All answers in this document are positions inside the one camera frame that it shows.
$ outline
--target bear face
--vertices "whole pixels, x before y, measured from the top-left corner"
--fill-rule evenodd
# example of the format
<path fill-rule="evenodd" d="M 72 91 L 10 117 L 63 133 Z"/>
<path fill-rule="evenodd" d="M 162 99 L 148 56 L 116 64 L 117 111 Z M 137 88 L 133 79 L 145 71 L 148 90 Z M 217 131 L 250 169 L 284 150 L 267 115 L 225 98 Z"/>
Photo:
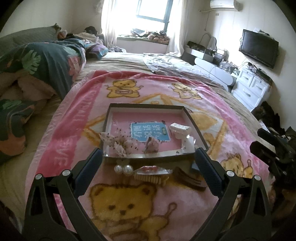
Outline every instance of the bear face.
<path fill-rule="evenodd" d="M 173 85 L 175 88 L 177 88 L 177 89 L 179 89 L 179 90 L 181 90 L 181 91 L 183 91 L 183 92 L 189 92 L 189 91 L 192 90 L 190 87 L 188 87 L 188 86 L 186 86 L 186 85 L 183 85 L 183 84 L 181 84 L 181 83 L 172 83 L 172 85 Z"/>
<path fill-rule="evenodd" d="M 147 218 L 153 209 L 156 188 L 152 185 L 110 186 L 97 184 L 90 192 L 91 205 L 101 221 Z"/>
<path fill-rule="evenodd" d="M 221 162 L 221 166 L 226 171 L 232 170 L 237 176 L 244 177 L 244 165 L 242 163 L 242 158 L 238 153 L 234 155 L 229 154 L 228 159 Z"/>
<path fill-rule="evenodd" d="M 113 82 L 113 86 L 132 88 L 135 87 L 137 82 L 135 80 L 117 80 Z"/>

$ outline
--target window sill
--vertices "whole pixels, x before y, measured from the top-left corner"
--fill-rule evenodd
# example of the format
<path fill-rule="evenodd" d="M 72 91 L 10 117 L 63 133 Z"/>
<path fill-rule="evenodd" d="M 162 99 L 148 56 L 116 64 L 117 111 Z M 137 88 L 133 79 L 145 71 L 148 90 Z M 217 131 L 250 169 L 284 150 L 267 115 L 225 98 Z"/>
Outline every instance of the window sill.
<path fill-rule="evenodd" d="M 126 36 L 126 35 L 119 35 L 117 37 L 117 40 L 124 40 L 124 41 L 144 41 L 144 42 L 150 42 L 150 43 L 156 43 L 156 44 L 163 44 L 168 45 L 168 43 L 158 43 L 156 41 L 150 41 L 149 39 L 141 38 L 141 37 L 132 37 L 132 36 Z"/>

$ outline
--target pearl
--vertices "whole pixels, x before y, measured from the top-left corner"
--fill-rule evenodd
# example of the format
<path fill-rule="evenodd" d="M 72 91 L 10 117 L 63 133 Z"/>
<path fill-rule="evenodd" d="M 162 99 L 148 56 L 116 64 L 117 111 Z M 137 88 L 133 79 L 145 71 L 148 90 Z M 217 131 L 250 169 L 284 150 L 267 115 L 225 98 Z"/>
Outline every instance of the pearl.
<path fill-rule="evenodd" d="M 130 165 L 125 165 L 123 167 L 123 173 L 126 176 L 131 176 L 133 174 L 133 167 Z"/>
<path fill-rule="evenodd" d="M 121 165 L 116 165 L 114 167 L 114 171 L 115 171 L 116 174 L 121 174 L 121 173 L 123 173 L 123 168 L 122 168 Z"/>

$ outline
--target window frame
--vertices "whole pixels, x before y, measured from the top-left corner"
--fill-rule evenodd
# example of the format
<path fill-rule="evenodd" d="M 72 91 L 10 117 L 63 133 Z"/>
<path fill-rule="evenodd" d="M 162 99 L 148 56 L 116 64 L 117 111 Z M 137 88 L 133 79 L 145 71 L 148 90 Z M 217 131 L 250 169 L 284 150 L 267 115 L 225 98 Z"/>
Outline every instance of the window frame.
<path fill-rule="evenodd" d="M 139 0 L 138 1 L 138 6 L 137 6 L 136 17 L 137 18 L 143 18 L 143 19 L 147 19 L 147 20 L 151 20 L 151 21 L 157 21 L 157 22 L 164 23 L 165 24 L 164 31 L 166 32 L 167 29 L 168 29 L 168 23 L 170 22 L 169 19 L 170 19 L 170 12 L 172 10 L 173 0 L 168 0 L 167 7 L 166 7 L 166 10 L 165 10 L 165 16 L 164 16 L 163 19 L 152 18 L 152 17 L 147 17 L 147 16 L 139 15 L 141 4 L 142 4 L 142 0 Z"/>

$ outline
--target silver screw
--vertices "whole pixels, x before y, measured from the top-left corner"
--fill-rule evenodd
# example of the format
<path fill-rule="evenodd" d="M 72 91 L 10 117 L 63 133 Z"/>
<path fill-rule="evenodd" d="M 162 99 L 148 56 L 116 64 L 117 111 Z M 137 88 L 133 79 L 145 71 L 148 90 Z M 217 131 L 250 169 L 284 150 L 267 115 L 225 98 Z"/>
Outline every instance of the silver screw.
<path fill-rule="evenodd" d="M 233 177 L 234 176 L 234 172 L 233 171 L 227 171 L 226 174 L 229 177 Z"/>
<path fill-rule="evenodd" d="M 260 181 L 260 180 L 261 180 L 261 177 L 258 176 L 258 175 L 255 175 L 254 178 L 255 178 L 257 181 Z"/>
<path fill-rule="evenodd" d="M 35 179 L 36 179 L 36 180 L 39 180 L 41 177 L 42 177 L 42 174 L 37 174 L 37 175 L 35 176 Z"/>
<path fill-rule="evenodd" d="M 71 173 L 70 170 L 64 170 L 62 174 L 63 174 L 63 176 L 69 176 L 70 173 Z"/>

